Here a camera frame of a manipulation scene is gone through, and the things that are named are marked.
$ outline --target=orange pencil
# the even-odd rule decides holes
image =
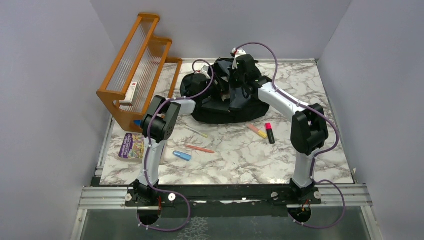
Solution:
[[[186,146],[187,148],[196,149],[196,150],[199,150],[199,151],[202,151],[202,152],[205,152],[205,153],[210,153],[210,154],[215,153],[214,151],[203,148],[203,147],[192,146],[192,145],[187,145],[187,144],[185,144],[184,146]]]

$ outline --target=black marker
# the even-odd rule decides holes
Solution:
[[[265,123],[266,133],[268,134],[268,140],[270,144],[275,144],[276,140],[274,139],[273,128],[271,123]]]

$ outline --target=black bag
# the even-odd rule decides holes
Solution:
[[[233,124],[243,123],[263,117],[270,106],[251,96],[248,96],[241,87],[234,87],[231,83],[230,71],[233,58],[219,58],[212,65],[214,78],[210,88],[202,95],[194,98],[196,108],[191,114],[193,118],[206,124]],[[253,70],[261,77],[259,69]],[[203,91],[209,84],[209,79],[203,74],[192,73],[186,75],[181,82],[181,96],[191,97]]]

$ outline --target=blue object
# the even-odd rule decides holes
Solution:
[[[190,161],[192,159],[192,156],[188,155],[187,153],[180,152],[180,151],[173,151],[173,154],[181,159],[184,159],[186,161]]]
[[[140,126],[142,124],[141,120],[134,120],[135,125]]]

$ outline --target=book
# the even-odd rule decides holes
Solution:
[[[119,158],[123,160],[142,160],[145,152],[144,136],[137,133],[127,133],[119,150]]]

